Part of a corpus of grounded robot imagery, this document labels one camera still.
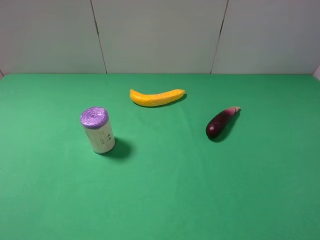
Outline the purple eggplant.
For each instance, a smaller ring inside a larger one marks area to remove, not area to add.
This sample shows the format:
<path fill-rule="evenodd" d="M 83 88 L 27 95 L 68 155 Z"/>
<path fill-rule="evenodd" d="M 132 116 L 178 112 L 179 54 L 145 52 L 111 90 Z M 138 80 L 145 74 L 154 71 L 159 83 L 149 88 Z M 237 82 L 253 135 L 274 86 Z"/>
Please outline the purple eggplant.
<path fill-rule="evenodd" d="M 218 113 L 205 128 L 206 136 L 214 141 L 224 140 L 232 130 L 236 120 L 240 116 L 241 108 L 231 106 Z"/>

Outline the yellow banana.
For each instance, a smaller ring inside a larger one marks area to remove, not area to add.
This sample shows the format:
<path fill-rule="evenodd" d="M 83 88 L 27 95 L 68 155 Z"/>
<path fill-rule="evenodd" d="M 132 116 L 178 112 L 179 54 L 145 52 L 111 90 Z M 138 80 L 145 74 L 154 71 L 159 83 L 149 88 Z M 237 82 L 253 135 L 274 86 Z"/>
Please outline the yellow banana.
<path fill-rule="evenodd" d="M 143 107 L 158 107 L 170 104 L 181 99 L 186 91 L 183 89 L 174 89 L 158 94 L 143 94 L 131 89 L 129 91 L 130 99 L 137 105 Z"/>

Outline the purple garbage bag roll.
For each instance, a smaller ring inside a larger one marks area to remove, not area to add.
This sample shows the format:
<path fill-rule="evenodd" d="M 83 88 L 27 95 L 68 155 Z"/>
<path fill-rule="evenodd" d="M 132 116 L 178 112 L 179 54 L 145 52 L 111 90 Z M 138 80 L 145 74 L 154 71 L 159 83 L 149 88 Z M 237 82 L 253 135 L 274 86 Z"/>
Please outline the purple garbage bag roll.
<path fill-rule="evenodd" d="M 80 116 L 80 123 L 95 153 L 107 153 L 115 146 L 109 114 L 105 108 L 93 106 L 86 109 Z"/>

